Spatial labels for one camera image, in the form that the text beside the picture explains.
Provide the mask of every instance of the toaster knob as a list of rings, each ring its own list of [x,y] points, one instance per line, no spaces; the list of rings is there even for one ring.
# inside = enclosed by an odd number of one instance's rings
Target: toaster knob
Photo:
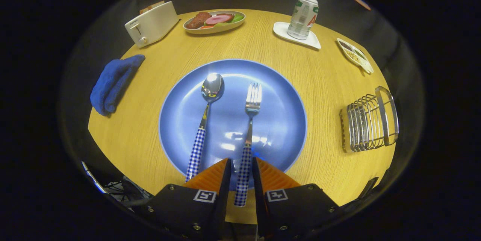
[[[142,37],[141,39],[139,39],[139,43],[141,44],[146,44],[149,42],[149,39],[147,39],[147,37]]]

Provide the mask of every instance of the fork tines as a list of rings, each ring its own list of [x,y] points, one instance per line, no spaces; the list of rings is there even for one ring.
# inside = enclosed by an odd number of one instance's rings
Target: fork tines
[[[259,83],[250,83],[247,91],[246,103],[258,104],[262,100],[262,85]]]

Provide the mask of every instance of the spoon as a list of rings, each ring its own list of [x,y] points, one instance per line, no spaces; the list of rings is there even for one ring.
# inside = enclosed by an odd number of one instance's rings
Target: spoon
[[[189,158],[189,165],[187,166],[186,182],[199,173],[202,149],[206,138],[206,123],[209,107],[211,103],[218,100],[224,93],[224,79],[222,76],[218,73],[209,74],[206,80],[204,80],[204,83],[202,83],[201,93],[207,101],[207,106],[197,130],[197,135],[195,136],[194,146],[192,147],[191,157]]]

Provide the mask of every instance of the wire rack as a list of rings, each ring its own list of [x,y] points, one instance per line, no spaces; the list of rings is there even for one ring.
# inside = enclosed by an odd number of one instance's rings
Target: wire rack
[[[376,95],[367,94],[340,111],[344,150],[347,151],[347,145],[353,152],[371,150],[397,141],[399,123],[394,98],[381,86],[375,92]],[[387,114],[387,104],[391,114]]]

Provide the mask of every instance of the round table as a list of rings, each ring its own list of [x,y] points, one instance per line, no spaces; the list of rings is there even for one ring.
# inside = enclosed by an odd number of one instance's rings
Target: round table
[[[130,180],[152,194],[166,184],[181,185],[185,176],[170,163],[162,150],[158,120],[170,89],[198,66],[220,59],[249,59],[265,64],[289,80],[301,96],[307,114],[307,139],[301,155],[287,171],[300,184],[315,183],[337,203],[357,198],[366,183],[382,179],[390,167],[395,144],[364,152],[342,149],[340,109],[366,94],[387,86],[369,52],[355,41],[314,24],[311,31],[321,49],[295,44],[277,37],[273,24],[290,22],[290,16],[247,9],[238,28],[208,35],[187,33],[182,25],[198,12],[179,15],[181,19],[160,41],[139,49],[132,46],[123,56],[145,55],[114,114],[105,117],[92,109],[89,131],[105,156]],[[336,44],[341,38],[361,49],[374,68],[366,74],[350,63]],[[247,205],[234,207],[229,193],[227,222],[256,224],[254,191]]]

